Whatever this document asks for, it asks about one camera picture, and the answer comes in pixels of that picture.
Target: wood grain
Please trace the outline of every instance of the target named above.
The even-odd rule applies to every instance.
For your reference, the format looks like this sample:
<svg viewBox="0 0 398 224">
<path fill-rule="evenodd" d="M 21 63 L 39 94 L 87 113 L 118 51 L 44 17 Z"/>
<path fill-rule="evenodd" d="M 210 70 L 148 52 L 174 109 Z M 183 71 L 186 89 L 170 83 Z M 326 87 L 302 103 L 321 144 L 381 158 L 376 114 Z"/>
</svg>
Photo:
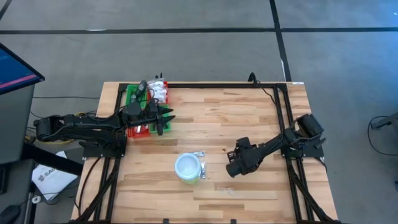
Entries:
<svg viewBox="0 0 398 224">
<path fill-rule="evenodd" d="M 112 114 L 118 85 L 104 83 L 98 116 Z M 310 113 L 304 85 L 287 85 L 294 118 Z M 229 223 L 234 218 L 239 223 L 293 223 L 289 180 L 279 151 L 267 156 L 253 174 L 231 178 L 225 171 L 226 152 L 233 150 L 237 139 L 247 136 L 258 144 L 279 134 L 275 106 L 269 96 L 261 89 L 247 88 L 172 88 L 169 96 L 170 107 L 177 116 L 172 121 L 172 131 L 128 141 L 112 222 L 160 223 L 169 218 L 171 223 Z M 206 152 L 200 158 L 206 162 L 206 179 L 187 185 L 175 175 L 174 162 L 179 154 L 193 151 Z M 81 184 L 93 161 L 85 162 Z M 103 159 L 90 175 L 83 209 L 98 191 L 102 164 Z M 329 216 L 337 218 L 325 168 L 314 159 L 305 159 L 304 167 L 311 194 Z M 107 202 L 105 196 L 102 218 Z M 300 205 L 306 218 L 302 199 Z M 72 218 L 77 216 L 75 208 Z"/>
</svg>

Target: white object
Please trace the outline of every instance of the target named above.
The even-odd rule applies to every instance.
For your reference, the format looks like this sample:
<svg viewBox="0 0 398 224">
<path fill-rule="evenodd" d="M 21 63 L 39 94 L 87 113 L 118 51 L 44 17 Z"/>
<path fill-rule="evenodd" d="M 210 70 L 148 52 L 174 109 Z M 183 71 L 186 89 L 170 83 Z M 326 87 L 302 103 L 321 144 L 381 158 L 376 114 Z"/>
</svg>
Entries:
<svg viewBox="0 0 398 224">
<path fill-rule="evenodd" d="M 178 177 L 187 184 L 194 184 L 200 178 L 201 164 L 192 153 L 180 155 L 175 161 L 174 169 Z"/>
<path fill-rule="evenodd" d="M 40 196 L 35 196 L 32 198 L 32 203 L 40 203 L 42 201 L 42 197 Z"/>
<path fill-rule="evenodd" d="M 60 151 L 57 156 L 67 158 L 65 152 Z M 75 180 L 77 175 L 69 174 L 67 172 L 59 171 L 57 169 L 38 165 L 32 174 L 32 181 L 40 190 L 46 200 L 52 200 L 61 192 L 70 182 Z"/>
<path fill-rule="evenodd" d="M 149 93 L 152 98 L 158 99 L 159 103 L 166 103 L 167 90 L 163 82 L 148 84 Z"/>
</svg>

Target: black cable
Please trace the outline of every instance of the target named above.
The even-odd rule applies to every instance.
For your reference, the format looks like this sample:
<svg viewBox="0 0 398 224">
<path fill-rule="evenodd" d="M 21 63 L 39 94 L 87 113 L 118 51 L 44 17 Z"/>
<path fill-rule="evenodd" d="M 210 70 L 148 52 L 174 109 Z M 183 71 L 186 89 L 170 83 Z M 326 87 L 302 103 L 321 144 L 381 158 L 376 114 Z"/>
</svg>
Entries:
<svg viewBox="0 0 398 224">
<path fill-rule="evenodd" d="M 328 167 L 326 166 L 326 164 L 325 164 L 325 162 L 323 162 L 322 160 L 321 160 L 321 158 L 319 158 L 319 157 L 314 157 L 316 160 L 318 160 L 324 167 L 325 167 L 325 170 L 326 170 L 326 173 L 328 172 Z"/>
<path fill-rule="evenodd" d="M 73 203 L 75 204 L 75 206 L 76 206 L 77 210 L 78 210 L 78 211 L 80 211 L 80 207 L 79 207 L 79 205 L 77 205 L 77 203 L 76 203 L 76 198 L 75 198 L 75 199 L 73 199 Z"/>
<path fill-rule="evenodd" d="M 119 107 L 117 110 L 114 111 L 114 113 L 113 113 L 111 116 L 108 116 L 108 117 L 106 117 L 106 118 L 99 118 L 99 117 L 93 118 L 93 117 L 91 117 L 91 116 L 87 116 L 87 117 L 88 117 L 89 119 L 92 119 L 93 121 L 107 121 L 107 120 L 113 118 L 114 116 L 116 116 L 117 113 L 120 111 L 120 109 L 121 109 L 121 108 L 124 108 L 125 106 L 127 106 L 127 105 L 124 105 L 124 106 Z"/>
<path fill-rule="evenodd" d="M 98 100 L 99 97 L 85 97 L 85 96 L 34 96 L 33 99 L 62 99 L 62 98 L 79 98 L 79 99 L 89 99 Z"/>
<path fill-rule="evenodd" d="M 81 209 L 80 209 L 81 208 L 81 199 L 83 198 L 83 192 L 85 191 L 85 187 L 86 187 L 86 183 L 87 183 L 88 177 L 90 176 L 91 171 L 93 171 L 95 164 L 97 164 L 97 162 L 100 161 L 100 159 L 101 159 L 100 157 L 97 158 L 97 160 L 95 160 L 93 165 L 90 167 L 90 169 L 88 170 L 88 173 L 86 175 L 86 179 L 85 179 L 85 181 L 83 183 L 83 186 L 81 187 L 80 198 L 79 198 L 79 206 L 77 206 L 77 209 L 78 209 L 78 212 L 79 212 L 79 217 L 81 216 Z"/>
<path fill-rule="evenodd" d="M 58 199 L 55 203 L 49 203 L 48 201 L 44 200 L 44 203 L 46 203 L 47 205 L 56 205 L 59 201 L 60 199 Z"/>
<path fill-rule="evenodd" d="M 398 154 L 389 154 L 389 153 L 385 153 L 385 152 L 378 151 L 378 150 L 373 146 L 373 143 L 372 143 L 372 141 L 371 141 L 371 137 L 370 137 L 370 135 L 369 135 L 369 130 L 371 129 L 372 121 L 373 121 L 374 119 L 377 119 L 377 118 L 388 118 L 388 116 L 375 116 L 374 118 L 372 118 L 372 119 L 369 121 L 369 124 L 368 124 L 368 140 L 369 140 L 370 145 L 372 146 L 373 150 L 375 150 L 376 152 L 378 152 L 378 153 L 380 153 L 380 154 L 382 154 L 382 155 L 385 155 L 385 156 L 398 156 Z"/>
<path fill-rule="evenodd" d="M 94 114 L 94 113 L 96 113 L 96 112 L 97 112 L 97 110 L 87 111 L 86 114 Z"/>
<path fill-rule="evenodd" d="M 158 102 L 159 102 L 159 99 L 158 99 L 158 98 L 151 98 L 151 99 L 154 99 L 154 100 L 155 100 L 155 103 L 158 103 Z M 138 102 L 139 102 L 139 103 L 141 103 L 141 102 L 147 102 L 147 101 L 150 101 L 151 99 L 141 100 L 141 101 L 138 101 Z"/>
<path fill-rule="evenodd" d="M 32 111 L 30 111 L 30 113 L 31 113 L 33 116 L 35 116 L 36 118 L 44 118 L 44 117 L 41 117 L 41 116 L 37 116 L 36 114 L 33 114 Z"/>
<path fill-rule="evenodd" d="M 272 97 L 272 95 L 269 94 L 263 87 L 261 87 L 261 88 L 262 88 L 262 90 L 264 91 L 264 93 L 266 93 L 266 94 L 271 98 L 272 102 L 273 102 L 274 105 L 277 107 L 276 102 L 275 102 L 274 98 Z"/>
<path fill-rule="evenodd" d="M 155 90 L 153 90 L 153 89 L 150 89 L 150 88 L 148 88 L 148 90 L 152 90 L 152 92 L 154 93 L 154 95 L 153 96 L 151 96 L 152 98 L 153 97 L 155 97 Z"/>
<path fill-rule="evenodd" d="M 44 196 L 44 195 L 48 195 L 48 194 L 59 194 L 59 193 L 63 192 L 64 190 L 72 189 L 72 188 L 75 188 L 75 187 L 78 187 L 78 186 L 79 186 L 79 185 L 74 185 L 74 186 L 72 186 L 72 187 L 67 187 L 67 188 L 64 188 L 63 190 L 61 190 L 60 192 L 54 192 L 54 193 L 46 193 L 46 194 L 34 195 L 32 198 L 34 198 L 34 197 L 36 197 L 36 196 Z M 20 203 L 20 204 L 18 205 L 18 207 L 20 207 L 21 205 L 25 204 L 26 202 L 32 200 L 32 198 L 28 198 L 28 199 L 25 200 L 24 202 Z"/>
</svg>

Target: monitor screen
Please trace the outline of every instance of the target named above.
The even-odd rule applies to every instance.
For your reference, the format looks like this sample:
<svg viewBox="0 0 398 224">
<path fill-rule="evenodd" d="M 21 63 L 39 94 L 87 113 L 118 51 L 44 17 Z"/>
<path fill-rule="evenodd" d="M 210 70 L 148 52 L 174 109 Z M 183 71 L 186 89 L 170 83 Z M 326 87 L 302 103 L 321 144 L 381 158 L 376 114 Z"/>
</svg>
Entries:
<svg viewBox="0 0 398 224">
<path fill-rule="evenodd" d="M 0 44 L 0 95 L 42 80 L 41 74 Z"/>
</svg>

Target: green tray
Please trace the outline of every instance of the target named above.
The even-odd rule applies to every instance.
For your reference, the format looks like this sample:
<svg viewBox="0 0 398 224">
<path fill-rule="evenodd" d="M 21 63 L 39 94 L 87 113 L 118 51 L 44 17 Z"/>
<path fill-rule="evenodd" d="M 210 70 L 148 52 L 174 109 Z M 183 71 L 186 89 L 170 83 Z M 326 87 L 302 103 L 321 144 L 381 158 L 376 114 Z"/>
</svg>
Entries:
<svg viewBox="0 0 398 224">
<path fill-rule="evenodd" d="M 164 108 L 169 108 L 169 105 L 159 105 L 159 106 L 164 107 Z M 169 114 L 170 114 L 170 113 L 166 113 L 166 114 L 163 114 L 162 116 L 163 116 L 163 117 L 164 117 L 164 116 L 169 116 Z M 166 128 L 166 127 L 163 127 L 163 132 L 171 131 L 171 129 L 172 129 L 171 122 L 170 122 L 170 121 L 167 122 L 166 125 L 167 125 L 167 128 Z M 150 132 L 150 133 L 157 133 L 156 127 L 155 127 L 154 124 L 150 124 L 150 125 L 149 125 L 149 132 Z"/>
<path fill-rule="evenodd" d="M 138 85 L 128 85 L 127 86 L 127 90 L 126 90 L 126 105 L 128 105 L 130 103 L 131 95 L 136 92 L 137 88 L 138 88 Z M 144 109 L 145 106 L 147 105 L 147 102 L 146 102 L 146 100 L 147 100 L 147 90 L 145 91 L 144 95 L 140 99 L 137 99 L 137 100 L 141 101 L 140 102 L 141 108 Z"/>
</svg>

